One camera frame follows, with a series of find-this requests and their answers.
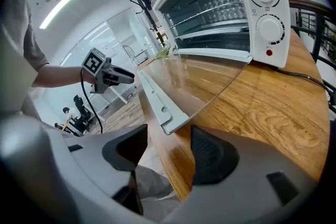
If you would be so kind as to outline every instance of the power cord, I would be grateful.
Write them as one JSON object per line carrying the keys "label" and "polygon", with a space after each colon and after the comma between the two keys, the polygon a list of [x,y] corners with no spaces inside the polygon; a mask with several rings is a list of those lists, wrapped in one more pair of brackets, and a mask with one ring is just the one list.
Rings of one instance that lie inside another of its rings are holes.
{"label": "power cord", "polygon": [[290,76],[295,76],[295,77],[301,77],[301,78],[309,79],[310,81],[312,81],[315,84],[317,84],[317,85],[321,86],[322,88],[324,88],[327,91],[327,93],[330,95],[330,103],[332,105],[336,105],[336,102],[335,102],[336,98],[334,96],[334,93],[332,91],[330,91],[329,88],[326,85],[324,85],[321,81],[318,81],[317,79],[312,78],[311,76],[306,75],[306,74],[288,72],[288,71],[281,70],[279,68],[275,68],[275,71],[279,72],[281,74],[286,74],[286,75],[290,75]]}
{"label": "power cord", "polygon": [[101,125],[101,122],[100,122],[100,119],[98,118],[98,115],[96,114],[88,96],[86,95],[86,92],[85,92],[85,89],[84,89],[84,80],[83,80],[83,72],[84,72],[84,68],[82,67],[82,69],[80,70],[80,84],[82,86],[82,90],[83,90],[83,93],[84,93],[84,96],[86,98],[86,100],[88,101],[90,107],[91,107],[91,110],[93,111],[94,115],[96,116],[98,122],[99,122],[99,125],[100,125],[100,133],[102,134],[103,133],[103,125]]}

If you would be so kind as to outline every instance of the coat rack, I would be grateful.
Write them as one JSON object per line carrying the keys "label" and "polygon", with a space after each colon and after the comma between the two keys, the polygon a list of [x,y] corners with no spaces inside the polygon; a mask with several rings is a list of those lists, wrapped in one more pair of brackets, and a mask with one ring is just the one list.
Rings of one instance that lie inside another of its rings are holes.
{"label": "coat rack", "polygon": [[158,31],[158,26],[156,25],[156,23],[154,22],[153,20],[153,17],[151,16],[151,14],[149,13],[149,10],[152,10],[152,2],[151,0],[136,0],[136,1],[133,1],[133,0],[130,0],[130,2],[132,3],[135,3],[137,4],[138,6],[141,7],[141,11],[140,12],[137,12],[136,14],[140,14],[140,13],[145,13],[146,17],[148,18],[148,20],[150,21],[150,23],[152,24],[153,26],[153,29],[151,28],[151,30],[155,31],[161,44],[163,46],[165,46],[164,44],[164,41],[163,41],[163,38],[160,34],[160,32]]}

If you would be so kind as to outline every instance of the hand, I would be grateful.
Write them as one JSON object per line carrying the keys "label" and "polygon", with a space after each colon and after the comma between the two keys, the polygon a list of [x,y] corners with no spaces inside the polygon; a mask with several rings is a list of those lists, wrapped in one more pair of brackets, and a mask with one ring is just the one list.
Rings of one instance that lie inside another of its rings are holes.
{"label": "hand", "polygon": [[95,84],[96,80],[93,75],[91,75],[87,70],[83,71],[83,79],[89,84]]}

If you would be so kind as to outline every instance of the wooden countertop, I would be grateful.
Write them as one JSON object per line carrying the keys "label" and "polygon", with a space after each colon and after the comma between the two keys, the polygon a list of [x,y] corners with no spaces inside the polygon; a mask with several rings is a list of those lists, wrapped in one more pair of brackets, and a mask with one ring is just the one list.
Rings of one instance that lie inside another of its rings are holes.
{"label": "wooden countertop", "polygon": [[[284,70],[322,81],[312,56],[294,31]],[[277,73],[253,61],[224,92],[171,135],[164,134],[139,80],[137,84],[149,135],[180,200],[189,194],[195,173],[191,124],[266,142],[312,178],[320,178],[329,145],[329,108],[325,91],[309,80]]]}

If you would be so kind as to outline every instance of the person's arm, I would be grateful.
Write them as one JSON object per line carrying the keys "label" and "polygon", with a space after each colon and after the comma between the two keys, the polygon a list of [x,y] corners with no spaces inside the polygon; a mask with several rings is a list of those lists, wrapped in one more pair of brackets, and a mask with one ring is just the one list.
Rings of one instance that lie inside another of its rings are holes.
{"label": "person's arm", "polygon": [[[38,70],[33,87],[54,88],[80,82],[81,67],[60,67],[44,65]],[[83,80],[94,84],[94,77],[87,71],[83,72]]]}

